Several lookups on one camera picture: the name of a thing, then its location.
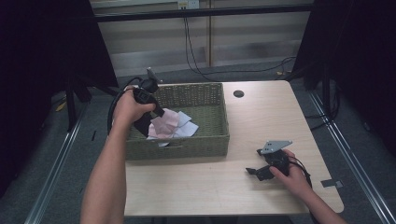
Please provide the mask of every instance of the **metal rail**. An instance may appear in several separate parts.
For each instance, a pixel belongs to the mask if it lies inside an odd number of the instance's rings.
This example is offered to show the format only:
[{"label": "metal rail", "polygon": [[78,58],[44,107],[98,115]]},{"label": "metal rail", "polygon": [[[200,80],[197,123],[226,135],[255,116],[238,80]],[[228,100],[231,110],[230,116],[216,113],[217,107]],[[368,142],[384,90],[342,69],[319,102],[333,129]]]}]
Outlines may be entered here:
[{"label": "metal rail", "polygon": [[142,21],[189,17],[208,17],[208,16],[230,16],[264,13],[282,12],[303,12],[316,10],[329,10],[333,7],[341,7],[341,4],[300,4],[300,5],[281,5],[265,7],[222,7],[222,8],[200,8],[188,10],[167,10],[141,13],[111,13],[99,14],[94,17],[73,17],[66,22],[110,22],[110,21]]},{"label": "metal rail", "polygon": [[47,180],[43,188],[40,191],[40,194],[35,200],[35,204],[33,205],[33,208],[30,210],[29,215],[24,222],[25,224],[38,224],[41,222],[41,219],[44,216],[44,213],[50,202],[52,193],[55,190],[55,186],[59,179],[59,175],[61,174],[61,171],[64,167],[64,163],[67,159],[67,155],[70,151],[70,148],[73,146],[73,143],[78,134],[78,130],[81,125],[81,120],[85,114],[87,104],[84,104],[84,106],[82,107],[79,118],[74,128],[71,130],[71,132],[67,133],[66,138],[64,139],[64,144],[62,145],[61,150],[59,151],[55,163],[53,163],[52,165],[52,168],[49,172],[49,175],[47,177]]},{"label": "metal rail", "polygon": [[[310,97],[319,114],[325,115],[325,111],[322,107],[322,102],[320,101],[318,94],[311,91]],[[366,194],[367,199],[372,204],[382,223],[396,223],[396,219],[391,213],[387,202],[382,197],[381,193],[378,191],[373,181],[364,171],[361,163],[359,162],[358,158],[356,158],[350,145],[347,143],[345,137],[341,134],[335,122],[330,121],[329,118],[327,118],[326,116],[323,116],[322,119],[327,124],[327,128],[332,135],[332,138],[340,149],[341,154],[343,154],[346,163],[349,165],[349,168],[361,185],[361,188]]]}]

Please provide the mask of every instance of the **hole in table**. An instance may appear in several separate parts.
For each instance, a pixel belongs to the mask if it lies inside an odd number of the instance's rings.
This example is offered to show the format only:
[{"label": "hole in table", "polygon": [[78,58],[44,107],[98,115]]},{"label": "hole in table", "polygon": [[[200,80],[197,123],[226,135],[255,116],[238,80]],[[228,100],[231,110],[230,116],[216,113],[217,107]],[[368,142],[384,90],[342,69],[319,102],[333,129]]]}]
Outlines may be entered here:
[{"label": "hole in table", "polygon": [[243,96],[245,95],[245,93],[242,92],[242,91],[234,91],[234,92],[233,92],[233,95],[234,95],[235,97],[241,98],[241,97],[243,97]]}]

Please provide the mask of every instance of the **wall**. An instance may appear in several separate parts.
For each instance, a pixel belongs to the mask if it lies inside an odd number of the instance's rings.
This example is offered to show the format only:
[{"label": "wall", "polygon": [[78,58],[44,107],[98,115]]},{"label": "wall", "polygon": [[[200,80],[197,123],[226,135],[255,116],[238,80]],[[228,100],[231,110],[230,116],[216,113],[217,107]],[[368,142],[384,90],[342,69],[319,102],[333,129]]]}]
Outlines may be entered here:
[{"label": "wall", "polygon": [[[201,0],[200,8],[255,7],[312,2],[312,0]],[[176,10],[177,1],[92,0],[92,8],[95,14]],[[295,56],[308,17],[309,12],[273,13],[188,18],[188,23],[192,47],[198,54],[204,55],[201,60],[204,61],[204,65],[223,65],[221,62],[229,60],[227,59],[229,56],[232,56],[232,60],[239,60],[238,62],[243,62],[247,55],[251,58],[254,54],[257,54],[257,58],[275,61]],[[99,26],[113,59],[135,52],[177,51],[180,54],[186,48],[183,19],[103,22]],[[240,50],[238,47],[248,47],[250,50],[238,55],[235,53]],[[116,70],[119,63],[113,63]]]}]

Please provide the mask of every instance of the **black curtain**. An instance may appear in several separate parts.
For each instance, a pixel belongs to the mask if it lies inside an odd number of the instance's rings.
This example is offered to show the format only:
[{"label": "black curtain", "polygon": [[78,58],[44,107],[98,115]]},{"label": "black curtain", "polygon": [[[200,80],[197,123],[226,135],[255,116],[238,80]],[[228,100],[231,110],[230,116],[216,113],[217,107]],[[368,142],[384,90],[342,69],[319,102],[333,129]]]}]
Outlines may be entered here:
[{"label": "black curtain", "polygon": [[396,5],[390,0],[339,2],[342,7],[311,13],[293,72],[317,62],[302,73],[305,86],[314,89],[326,64],[396,156]]},{"label": "black curtain", "polygon": [[35,148],[51,95],[70,77],[118,86],[98,25],[67,21],[92,16],[88,0],[0,1],[0,195]]}]

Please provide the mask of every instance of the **wall outlet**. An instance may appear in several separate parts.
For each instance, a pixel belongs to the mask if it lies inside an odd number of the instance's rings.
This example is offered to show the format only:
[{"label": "wall outlet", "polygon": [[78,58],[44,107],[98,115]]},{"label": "wall outlet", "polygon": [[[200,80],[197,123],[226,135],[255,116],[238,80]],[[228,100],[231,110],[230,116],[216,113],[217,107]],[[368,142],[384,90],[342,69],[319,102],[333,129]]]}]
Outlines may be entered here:
[{"label": "wall outlet", "polygon": [[189,1],[187,1],[187,0],[182,0],[182,1],[180,1],[180,0],[178,0],[177,1],[177,8],[178,9],[188,9],[189,8]]},{"label": "wall outlet", "polygon": [[199,0],[189,0],[188,9],[198,9],[199,8]]}]

